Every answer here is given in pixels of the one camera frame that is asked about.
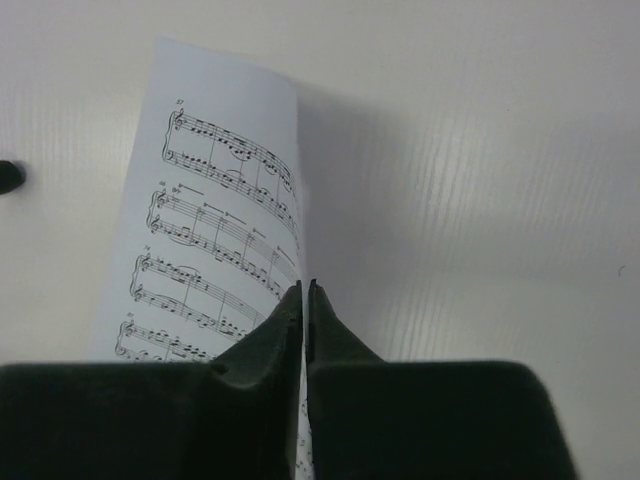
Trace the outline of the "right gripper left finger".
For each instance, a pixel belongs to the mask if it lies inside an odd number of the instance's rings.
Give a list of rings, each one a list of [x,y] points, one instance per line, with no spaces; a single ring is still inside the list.
[[[5,479],[290,479],[302,289],[207,362],[1,370]]]

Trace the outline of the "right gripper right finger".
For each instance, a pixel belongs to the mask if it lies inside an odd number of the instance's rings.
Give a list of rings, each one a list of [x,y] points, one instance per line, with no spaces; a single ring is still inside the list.
[[[319,479],[574,479],[551,397],[510,361],[396,363],[308,292],[308,413]]]

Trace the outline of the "sheet music page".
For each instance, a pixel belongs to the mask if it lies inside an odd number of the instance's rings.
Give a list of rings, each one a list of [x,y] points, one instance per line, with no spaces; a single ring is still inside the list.
[[[93,360],[205,362],[301,281],[297,98],[277,74],[157,42]]]

